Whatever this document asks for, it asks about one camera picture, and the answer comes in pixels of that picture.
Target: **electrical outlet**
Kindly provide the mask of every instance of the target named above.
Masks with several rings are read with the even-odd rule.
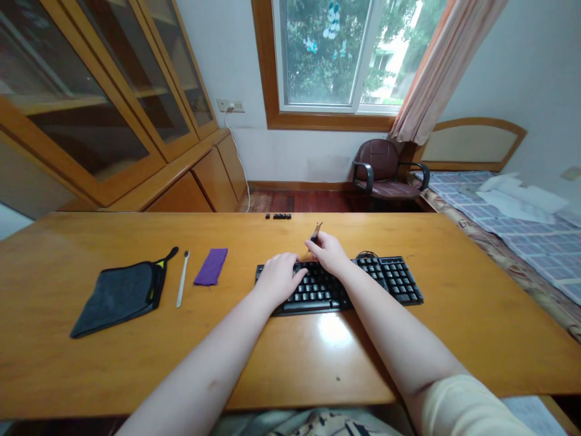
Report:
[[[244,112],[244,105],[241,101],[229,101],[229,100],[223,100],[223,99],[216,99],[216,101],[218,102],[218,109],[220,110],[220,112],[226,112],[226,110],[232,105],[233,106],[233,110],[232,112]]]

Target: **toothbrush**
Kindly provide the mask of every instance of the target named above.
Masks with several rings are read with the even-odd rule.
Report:
[[[183,255],[184,261],[183,261],[182,281],[180,282],[180,291],[177,294],[177,303],[176,303],[177,308],[181,307],[182,305],[183,286],[186,283],[186,269],[188,269],[189,251],[186,250],[186,252]]]

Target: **purple cloth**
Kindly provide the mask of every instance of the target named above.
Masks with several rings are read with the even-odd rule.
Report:
[[[211,248],[202,269],[194,280],[195,285],[212,286],[218,284],[218,277],[228,254],[227,248]]]

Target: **person's left hand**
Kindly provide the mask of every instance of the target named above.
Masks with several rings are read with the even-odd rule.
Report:
[[[252,292],[268,299],[274,310],[291,296],[307,273],[308,270],[303,268],[293,276],[293,266],[300,261],[297,253],[277,254],[267,260]]]

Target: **gray pouch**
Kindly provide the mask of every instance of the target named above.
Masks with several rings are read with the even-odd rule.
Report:
[[[78,339],[121,324],[157,309],[162,296],[167,262],[178,252],[157,262],[141,262],[101,271],[93,295],[71,331]]]

